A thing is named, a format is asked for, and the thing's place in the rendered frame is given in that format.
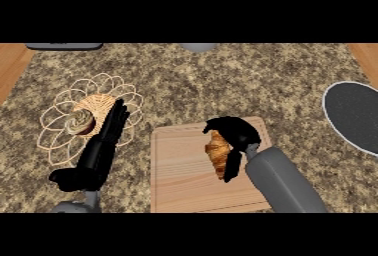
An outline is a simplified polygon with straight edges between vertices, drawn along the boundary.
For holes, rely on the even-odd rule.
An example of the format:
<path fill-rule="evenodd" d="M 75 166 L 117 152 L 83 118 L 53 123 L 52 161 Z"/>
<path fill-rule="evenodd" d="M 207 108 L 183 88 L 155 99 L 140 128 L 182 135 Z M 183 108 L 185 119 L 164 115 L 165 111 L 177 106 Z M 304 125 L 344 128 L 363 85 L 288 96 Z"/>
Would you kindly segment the dark grey flat appliance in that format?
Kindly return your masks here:
<path fill-rule="evenodd" d="M 90 51 L 100 49 L 103 43 L 25 43 L 25 46 L 41 51 Z"/>

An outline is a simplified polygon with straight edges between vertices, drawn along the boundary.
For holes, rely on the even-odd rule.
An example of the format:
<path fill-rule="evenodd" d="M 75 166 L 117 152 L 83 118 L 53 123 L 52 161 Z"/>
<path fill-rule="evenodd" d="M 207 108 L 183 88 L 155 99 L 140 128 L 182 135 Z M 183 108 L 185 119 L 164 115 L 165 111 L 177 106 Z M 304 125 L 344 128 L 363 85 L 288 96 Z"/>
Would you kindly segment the golden brown croissant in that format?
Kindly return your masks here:
<path fill-rule="evenodd" d="M 211 139 L 210 142 L 205 144 L 205 153 L 214 167 L 217 178 L 223 179 L 230 146 L 216 130 L 211 131 Z"/>

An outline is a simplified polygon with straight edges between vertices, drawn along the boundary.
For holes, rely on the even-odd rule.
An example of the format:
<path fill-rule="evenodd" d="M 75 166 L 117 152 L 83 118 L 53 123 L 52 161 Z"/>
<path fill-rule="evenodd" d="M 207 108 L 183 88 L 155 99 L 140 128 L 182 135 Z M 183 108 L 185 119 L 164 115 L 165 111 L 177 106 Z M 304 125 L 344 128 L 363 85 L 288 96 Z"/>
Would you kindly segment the pale grey rounded object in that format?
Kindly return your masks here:
<path fill-rule="evenodd" d="M 201 53 L 213 50 L 216 43 L 180 43 L 180 46 L 190 52 Z"/>

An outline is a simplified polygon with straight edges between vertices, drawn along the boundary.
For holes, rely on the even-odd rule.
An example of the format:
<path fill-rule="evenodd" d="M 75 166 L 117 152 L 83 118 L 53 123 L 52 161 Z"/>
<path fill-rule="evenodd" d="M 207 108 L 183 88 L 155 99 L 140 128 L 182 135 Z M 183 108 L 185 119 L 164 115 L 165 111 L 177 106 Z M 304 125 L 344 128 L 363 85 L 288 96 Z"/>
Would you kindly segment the dark grey pan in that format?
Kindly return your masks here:
<path fill-rule="evenodd" d="M 378 158 L 378 89 L 356 81 L 335 82 L 323 92 L 322 109 L 340 137 Z"/>

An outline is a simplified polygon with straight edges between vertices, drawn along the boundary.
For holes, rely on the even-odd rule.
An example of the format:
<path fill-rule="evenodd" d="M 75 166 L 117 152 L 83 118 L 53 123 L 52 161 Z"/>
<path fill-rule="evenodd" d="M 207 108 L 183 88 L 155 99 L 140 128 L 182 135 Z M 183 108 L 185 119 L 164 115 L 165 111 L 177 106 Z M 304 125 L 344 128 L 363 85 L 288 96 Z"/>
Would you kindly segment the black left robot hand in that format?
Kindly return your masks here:
<path fill-rule="evenodd" d="M 56 169 L 49 180 L 63 192 L 100 189 L 112 166 L 115 147 L 130 116 L 124 100 L 118 99 L 108 112 L 100 132 L 90 138 L 83 150 L 77 166 Z"/>

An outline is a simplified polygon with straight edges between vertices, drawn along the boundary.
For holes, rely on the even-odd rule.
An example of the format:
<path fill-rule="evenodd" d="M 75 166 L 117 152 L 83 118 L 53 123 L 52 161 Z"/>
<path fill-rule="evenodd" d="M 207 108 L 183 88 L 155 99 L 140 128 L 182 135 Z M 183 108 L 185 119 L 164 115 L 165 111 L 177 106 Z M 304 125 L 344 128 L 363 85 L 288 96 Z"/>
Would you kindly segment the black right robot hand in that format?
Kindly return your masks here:
<path fill-rule="evenodd" d="M 255 152 L 261 138 L 254 126 L 239 117 L 223 116 L 207 121 L 202 133 L 217 131 L 227 144 L 232 146 L 226 154 L 223 181 L 229 182 L 239 174 L 242 154 Z"/>

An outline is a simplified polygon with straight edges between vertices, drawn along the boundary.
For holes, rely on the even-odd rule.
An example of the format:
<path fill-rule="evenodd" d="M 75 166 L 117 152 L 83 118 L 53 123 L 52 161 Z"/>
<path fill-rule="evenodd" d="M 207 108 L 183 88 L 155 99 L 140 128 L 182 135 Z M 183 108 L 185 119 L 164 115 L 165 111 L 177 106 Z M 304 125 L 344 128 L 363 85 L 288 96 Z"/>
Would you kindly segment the cream frosted cupcake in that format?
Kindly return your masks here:
<path fill-rule="evenodd" d="M 71 135 L 86 135 L 94 129 L 96 120 L 87 109 L 74 111 L 65 121 L 65 129 Z"/>

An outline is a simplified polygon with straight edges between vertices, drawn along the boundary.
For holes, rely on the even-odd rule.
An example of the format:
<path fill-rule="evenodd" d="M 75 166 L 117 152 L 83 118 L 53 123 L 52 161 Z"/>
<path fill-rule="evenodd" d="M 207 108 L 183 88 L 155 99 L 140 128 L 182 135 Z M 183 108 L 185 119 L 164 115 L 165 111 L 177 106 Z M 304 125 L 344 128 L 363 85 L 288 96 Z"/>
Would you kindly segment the pale wooden cutting board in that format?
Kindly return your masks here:
<path fill-rule="evenodd" d="M 241 171 L 226 183 L 205 153 L 205 123 L 158 127 L 151 135 L 151 211 L 153 213 L 252 212 L 270 205 Z"/>

